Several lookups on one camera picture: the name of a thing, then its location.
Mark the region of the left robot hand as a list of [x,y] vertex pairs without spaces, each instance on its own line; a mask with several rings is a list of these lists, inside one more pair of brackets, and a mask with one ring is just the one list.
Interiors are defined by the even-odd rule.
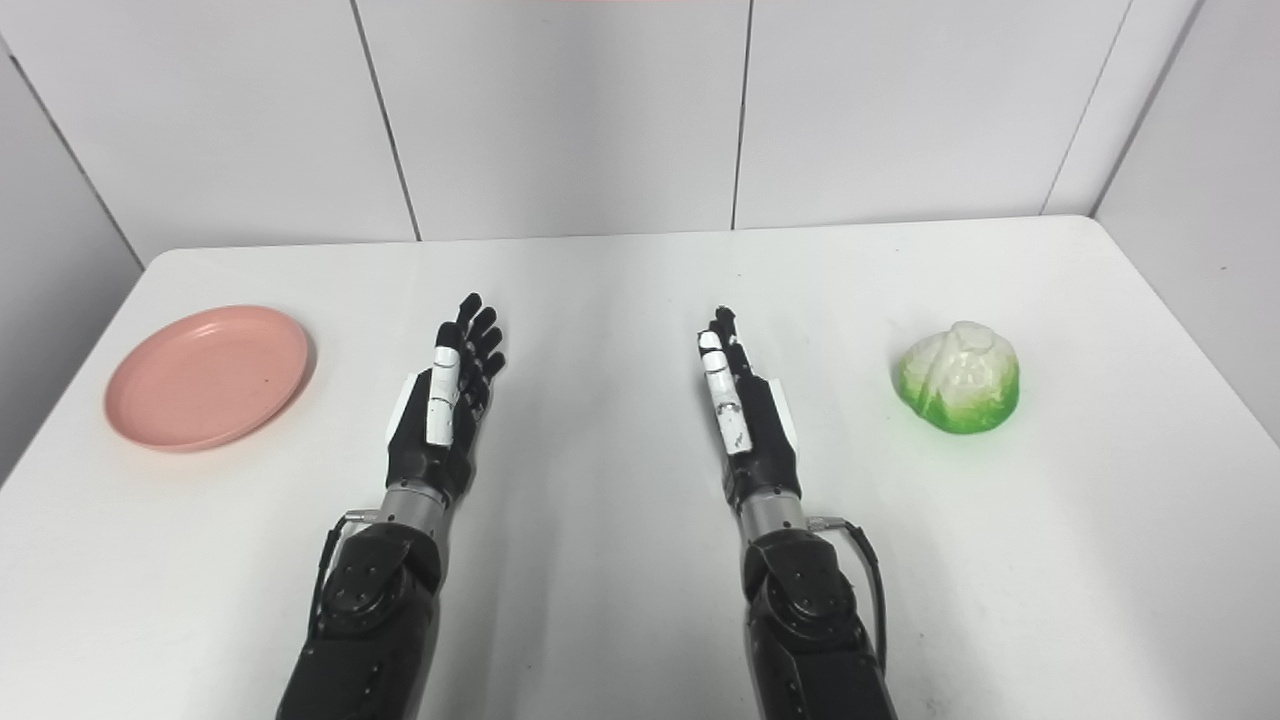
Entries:
[[475,445],[506,366],[497,311],[470,293],[436,332],[434,355],[410,388],[388,441],[387,488],[426,488],[451,505],[474,479]]

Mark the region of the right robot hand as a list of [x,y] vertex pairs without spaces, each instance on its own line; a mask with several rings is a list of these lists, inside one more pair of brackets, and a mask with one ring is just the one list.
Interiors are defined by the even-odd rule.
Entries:
[[698,333],[698,351],[724,448],[730,507],[739,511],[756,495],[799,497],[797,455],[786,432],[780,395],[753,370],[730,307],[718,306]]

